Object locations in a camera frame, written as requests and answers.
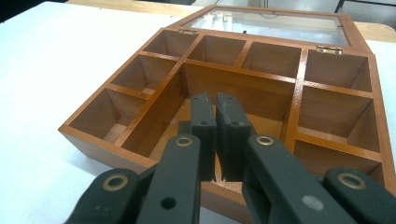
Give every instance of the screw hole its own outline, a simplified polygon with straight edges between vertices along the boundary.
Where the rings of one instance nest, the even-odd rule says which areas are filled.
[[[176,199],[174,199],[174,198],[168,197],[168,198],[164,198],[161,201],[161,207],[163,209],[169,210],[169,209],[174,208],[175,206],[176,206]]]
[[[105,182],[103,182],[103,189],[108,191],[116,191],[125,187],[128,183],[128,177],[123,174],[115,174],[109,176]]]
[[[260,145],[269,147],[274,144],[274,139],[266,136],[258,136],[256,142]]]
[[[245,123],[242,122],[242,121],[234,121],[234,122],[231,123],[231,125],[233,125],[233,126],[242,126],[242,125],[244,125],[244,124],[245,124]]]
[[[176,140],[176,145],[179,147],[187,147],[192,144],[192,140],[188,137],[180,137]]]
[[[341,173],[338,175],[338,180],[351,189],[366,189],[366,183],[357,175]]]

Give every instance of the box compartment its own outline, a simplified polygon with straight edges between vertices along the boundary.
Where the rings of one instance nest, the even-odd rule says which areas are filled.
[[[314,175],[323,177],[326,172],[335,167],[349,167],[370,175],[379,183],[384,176],[376,170],[381,166],[377,159],[368,159],[341,150],[315,145],[297,140],[294,156]]]
[[[253,42],[242,68],[296,78],[300,55],[301,49]]]
[[[76,116],[70,126],[115,143],[145,103],[145,99],[104,89]]]
[[[198,43],[189,59],[233,66],[246,41],[206,35]]]
[[[304,86],[298,132],[380,152],[372,98]]]
[[[305,80],[358,91],[372,91],[368,58],[308,51]]]
[[[181,57],[196,37],[197,35],[163,30],[144,48],[144,51]]]
[[[122,87],[152,94],[166,79],[175,61],[138,55],[111,81]]]

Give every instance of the wooden edge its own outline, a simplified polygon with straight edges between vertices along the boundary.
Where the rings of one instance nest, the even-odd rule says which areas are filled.
[[[382,157],[380,153],[363,149],[360,147],[353,147],[353,146],[337,143],[334,141],[311,136],[305,133],[297,133],[296,139],[320,147],[326,147],[326,148],[330,148],[331,150],[361,157],[370,161],[382,162]]]
[[[381,91],[381,83],[378,75],[378,68],[376,65],[376,59],[374,55],[369,57],[370,64],[370,74],[371,83],[373,87],[373,96],[374,100],[374,109],[376,116],[376,126],[378,129],[378,139],[379,145],[381,148],[381,156],[382,156],[382,169],[384,172],[384,176],[388,176],[389,178],[385,178],[385,186],[387,189],[396,195],[396,174],[395,174],[395,165],[393,161],[393,155],[390,145],[390,136],[387,122],[387,115],[385,113],[384,100],[382,97]]]
[[[297,72],[297,78],[294,86],[293,98],[290,104],[290,112],[289,115],[287,116],[287,119],[289,120],[288,127],[285,128],[285,133],[284,133],[284,135],[287,136],[284,139],[285,147],[291,153],[293,153],[294,151],[297,127],[300,119],[300,110],[301,110],[300,105],[303,99],[304,76],[305,76],[307,61],[308,61],[308,49],[302,49],[299,68]]]
[[[349,46],[360,49],[361,51],[372,53],[370,47],[367,45],[364,40],[361,32],[356,27],[353,20],[347,14],[338,14],[340,18],[341,25],[344,30],[344,34],[346,36],[346,40],[349,43]]]
[[[141,173],[156,163],[67,125],[62,125],[59,132],[87,157],[113,168],[131,169]]]
[[[241,223],[253,223],[242,194],[208,182],[202,182],[201,189],[201,206]]]

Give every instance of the black plastic part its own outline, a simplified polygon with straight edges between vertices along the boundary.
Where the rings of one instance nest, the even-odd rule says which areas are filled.
[[[262,190],[260,182],[250,167],[247,168],[242,183],[242,194],[254,223],[268,223],[270,218],[271,203]]]
[[[246,168],[244,149],[251,132],[250,121],[235,97],[220,92],[216,122],[221,179],[229,182],[242,181]]]
[[[369,176],[333,168],[323,186],[359,223],[396,223],[396,198]]]
[[[245,152],[257,180],[246,178],[244,184],[254,189],[258,181],[265,191],[271,209],[261,212],[270,211],[268,223],[356,223],[278,139],[253,135]],[[258,212],[251,195],[245,191],[244,197],[249,210]]]
[[[65,223],[134,223],[141,197],[138,175],[113,169],[97,176]]]
[[[191,134],[201,140],[201,181],[216,180],[216,120],[212,101],[205,92],[191,97]]]
[[[136,223],[198,223],[200,140],[190,134],[171,138],[151,180]]]

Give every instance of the table surface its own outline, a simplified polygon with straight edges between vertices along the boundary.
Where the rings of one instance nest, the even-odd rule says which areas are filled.
[[[0,23],[0,223],[65,222],[110,167],[57,129],[159,28],[179,19],[46,2]],[[396,146],[396,44],[367,43]],[[201,223],[235,222],[202,208]]]
[[[155,13],[178,17],[186,17],[202,8],[134,0],[69,0],[67,3],[89,7]],[[366,40],[396,43],[396,32],[390,26],[379,23],[359,21],[355,21],[355,24],[361,32],[361,35]]]

